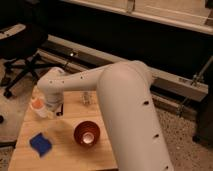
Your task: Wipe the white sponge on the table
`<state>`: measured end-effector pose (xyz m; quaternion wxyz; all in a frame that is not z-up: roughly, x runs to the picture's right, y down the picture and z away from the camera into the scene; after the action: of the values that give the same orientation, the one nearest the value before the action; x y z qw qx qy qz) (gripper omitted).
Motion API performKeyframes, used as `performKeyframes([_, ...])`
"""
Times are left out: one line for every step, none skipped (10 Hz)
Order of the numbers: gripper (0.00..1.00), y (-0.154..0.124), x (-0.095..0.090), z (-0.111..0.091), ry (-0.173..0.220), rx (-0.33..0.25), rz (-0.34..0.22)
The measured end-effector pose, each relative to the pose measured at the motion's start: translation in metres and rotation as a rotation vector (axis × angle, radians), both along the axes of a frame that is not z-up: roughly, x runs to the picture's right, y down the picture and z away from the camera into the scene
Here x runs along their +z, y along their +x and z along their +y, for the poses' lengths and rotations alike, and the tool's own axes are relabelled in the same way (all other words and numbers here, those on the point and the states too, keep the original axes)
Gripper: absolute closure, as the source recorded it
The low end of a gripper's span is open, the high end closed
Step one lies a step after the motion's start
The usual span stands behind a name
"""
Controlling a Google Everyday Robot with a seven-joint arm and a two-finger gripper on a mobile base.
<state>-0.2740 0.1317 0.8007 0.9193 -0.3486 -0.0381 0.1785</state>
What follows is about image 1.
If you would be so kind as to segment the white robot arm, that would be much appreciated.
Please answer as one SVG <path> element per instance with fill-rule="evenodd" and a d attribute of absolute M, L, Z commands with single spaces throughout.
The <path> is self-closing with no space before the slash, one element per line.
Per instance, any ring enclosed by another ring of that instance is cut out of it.
<path fill-rule="evenodd" d="M 63 103 L 65 91 L 97 93 L 119 171 L 174 171 L 151 95 L 152 83 L 145 63 L 124 61 L 75 74 L 54 67 L 37 86 L 51 111 Z"/>

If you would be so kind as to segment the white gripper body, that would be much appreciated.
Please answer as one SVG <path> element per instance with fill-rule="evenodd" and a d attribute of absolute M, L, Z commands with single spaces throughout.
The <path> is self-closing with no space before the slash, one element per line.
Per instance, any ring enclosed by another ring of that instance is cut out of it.
<path fill-rule="evenodd" d="M 62 104 L 63 104 L 62 99 L 56 99 L 53 101 L 50 101 L 49 99 L 45 99 L 45 106 L 48 112 L 48 116 L 51 118 L 60 117 L 60 116 L 56 116 L 56 112 Z"/>

